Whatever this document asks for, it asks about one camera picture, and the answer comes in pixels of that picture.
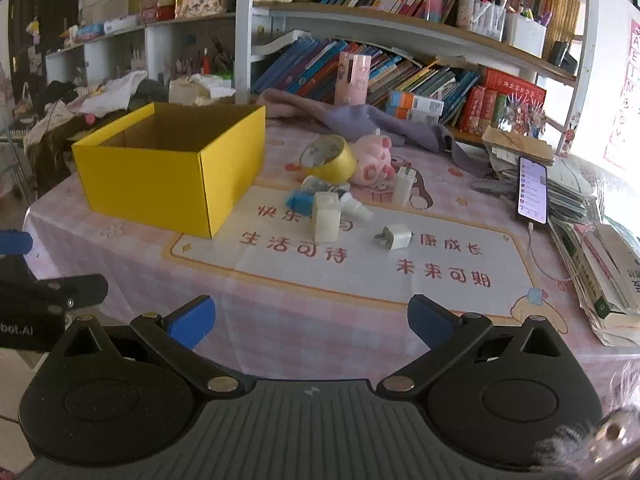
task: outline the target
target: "gray ribbed surface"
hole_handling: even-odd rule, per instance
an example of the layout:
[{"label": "gray ribbed surface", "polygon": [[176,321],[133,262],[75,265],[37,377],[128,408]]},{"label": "gray ribbed surface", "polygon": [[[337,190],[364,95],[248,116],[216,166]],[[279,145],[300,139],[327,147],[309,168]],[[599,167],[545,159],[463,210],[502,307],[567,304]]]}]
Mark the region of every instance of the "gray ribbed surface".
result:
[{"label": "gray ribbed surface", "polygon": [[85,469],[36,460],[21,480],[538,480],[481,466],[445,447],[418,409],[366,381],[259,381],[216,400],[184,438],[129,465]]}]

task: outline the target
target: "tape roll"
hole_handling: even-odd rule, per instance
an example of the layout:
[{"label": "tape roll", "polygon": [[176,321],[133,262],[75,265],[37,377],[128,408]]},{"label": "tape roll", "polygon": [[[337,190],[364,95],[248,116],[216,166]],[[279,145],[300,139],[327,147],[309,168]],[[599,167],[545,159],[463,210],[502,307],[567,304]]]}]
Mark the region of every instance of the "tape roll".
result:
[{"label": "tape roll", "polygon": [[358,163],[349,143],[341,136],[316,139],[300,155],[302,170],[330,184],[343,184],[355,173]]}]

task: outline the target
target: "floor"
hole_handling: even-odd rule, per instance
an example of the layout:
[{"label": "floor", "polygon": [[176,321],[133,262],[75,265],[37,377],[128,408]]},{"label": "floor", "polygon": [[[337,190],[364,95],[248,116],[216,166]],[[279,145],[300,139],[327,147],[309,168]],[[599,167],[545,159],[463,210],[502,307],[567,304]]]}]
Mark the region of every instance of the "floor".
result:
[{"label": "floor", "polygon": [[[27,203],[12,193],[0,198],[0,229],[21,229]],[[40,355],[0,349],[0,467],[20,472],[33,459],[18,425],[18,405]]]}]

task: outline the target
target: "red chinese character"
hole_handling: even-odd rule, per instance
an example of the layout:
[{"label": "red chinese character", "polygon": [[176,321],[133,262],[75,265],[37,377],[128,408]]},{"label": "red chinese character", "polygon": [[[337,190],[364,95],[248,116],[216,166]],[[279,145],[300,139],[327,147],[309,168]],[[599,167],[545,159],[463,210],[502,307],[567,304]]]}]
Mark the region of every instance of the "red chinese character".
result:
[{"label": "red chinese character", "polygon": [[308,256],[309,258],[313,258],[316,256],[316,247],[316,244],[313,242],[300,242],[298,252]]},{"label": "red chinese character", "polygon": [[396,269],[396,272],[402,270],[405,274],[413,274],[415,265],[413,262],[409,262],[407,260],[398,260],[399,267]]},{"label": "red chinese character", "polygon": [[460,244],[457,240],[444,240],[444,248],[460,252]]},{"label": "red chinese character", "polygon": [[440,266],[436,264],[424,264],[424,275],[431,276],[433,279],[442,278]]},{"label": "red chinese character", "polygon": [[287,246],[291,243],[289,242],[288,238],[285,237],[280,237],[280,238],[276,238],[275,236],[272,236],[271,238],[269,238],[269,245],[267,245],[267,249],[272,249],[274,251],[278,251],[279,253],[283,253],[284,251],[287,250]]},{"label": "red chinese character", "polygon": [[480,251],[480,247],[478,247],[476,244],[469,244],[467,247],[469,249],[469,252],[473,255],[482,254]]},{"label": "red chinese character", "polygon": [[340,231],[348,233],[353,229],[353,222],[351,220],[340,220]]},{"label": "red chinese character", "polygon": [[287,212],[284,213],[284,216],[282,217],[283,220],[286,220],[287,222],[300,222],[300,216],[298,213],[296,213],[295,211],[291,210],[291,209],[287,209]]},{"label": "red chinese character", "polygon": [[338,247],[334,249],[333,247],[329,247],[326,250],[326,259],[327,261],[333,257],[334,262],[337,264],[341,264],[347,258],[347,251],[342,247]]},{"label": "red chinese character", "polygon": [[258,238],[260,238],[260,235],[255,231],[253,233],[250,233],[249,231],[247,231],[242,234],[242,240],[240,240],[239,242],[245,245],[257,245],[255,241]]},{"label": "red chinese character", "polygon": [[428,245],[431,247],[437,247],[436,237],[431,235],[420,235],[420,245]]},{"label": "red chinese character", "polygon": [[460,283],[466,283],[465,269],[449,267],[449,276],[454,280],[458,280]]},{"label": "red chinese character", "polygon": [[273,218],[273,215],[276,214],[277,209],[274,206],[270,205],[269,207],[265,205],[261,205],[258,208],[258,216],[270,216]]},{"label": "red chinese character", "polygon": [[482,285],[486,288],[489,288],[491,286],[491,280],[489,280],[489,277],[482,272],[477,272],[474,270],[471,273],[471,277],[474,279],[474,285]]}]

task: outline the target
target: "pink poster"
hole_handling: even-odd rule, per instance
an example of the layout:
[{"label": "pink poster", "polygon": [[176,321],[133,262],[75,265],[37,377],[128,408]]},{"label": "pink poster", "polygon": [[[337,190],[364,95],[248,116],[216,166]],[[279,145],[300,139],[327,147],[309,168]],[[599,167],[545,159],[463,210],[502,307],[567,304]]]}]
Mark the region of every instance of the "pink poster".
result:
[{"label": "pink poster", "polygon": [[620,108],[605,147],[604,160],[623,170],[628,169],[634,133],[640,125],[640,23],[631,20],[629,55],[626,60],[625,83],[620,94]]}]

